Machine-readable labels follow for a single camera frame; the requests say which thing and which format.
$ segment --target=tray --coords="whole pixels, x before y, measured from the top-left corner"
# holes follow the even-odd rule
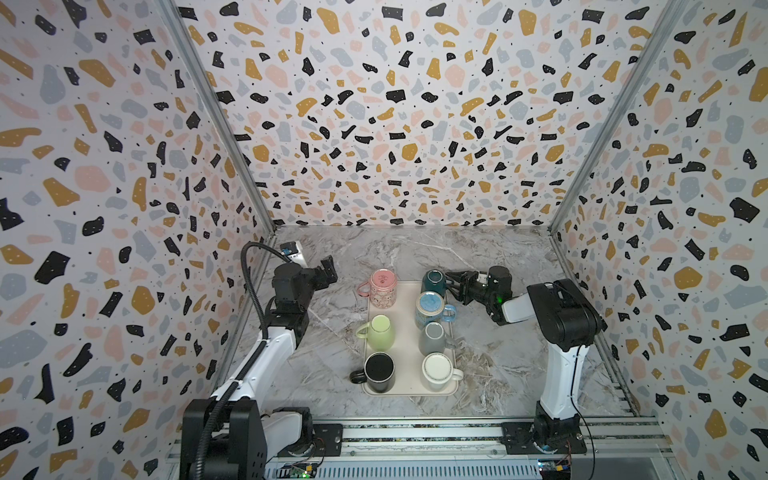
[[[386,353],[395,362],[395,385],[387,393],[376,393],[367,384],[362,384],[365,393],[371,396],[447,396],[458,390],[458,382],[451,380],[439,392],[433,392],[422,384],[422,362],[424,356],[419,351],[419,335],[421,330],[415,323],[416,300],[422,292],[419,280],[398,281],[397,300],[387,309],[380,309],[368,302],[368,321],[376,315],[386,315],[395,327],[395,343]],[[453,337],[452,323],[443,322],[445,332]],[[374,353],[366,342],[366,358]],[[456,366],[454,350],[445,349],[443,352]]]

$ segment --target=gray mug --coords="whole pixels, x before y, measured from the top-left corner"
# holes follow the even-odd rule
[[[427,323],[419,336],[419,351],[427,356],[430,353],[443,353],[446,348],[456,348],[456,343],[445,333],[440,323]]]

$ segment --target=light green mug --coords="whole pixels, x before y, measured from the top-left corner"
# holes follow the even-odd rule
[[[355,331],[357,338],[366,339],[376,352],[389,350],[395,342],[395,326],[386,315],[376,315]]]

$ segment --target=white mug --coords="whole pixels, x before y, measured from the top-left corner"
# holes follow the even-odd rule
[[[443,390],[451,380],[461,380],[464,372],[454,368],[442,353],[430,353],[422,362],[422,383],[433,392]]]

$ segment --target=wall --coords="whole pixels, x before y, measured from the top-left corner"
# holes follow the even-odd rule
[[[664,2],[179,6],[277,224],[455,226],[550,221]]]
[[[751,4],[690,3],[556,234],[697,479],[768,470],[768,5]]]
[[[0,476],[164,478],[260,225],[154,4],[0,13]]]

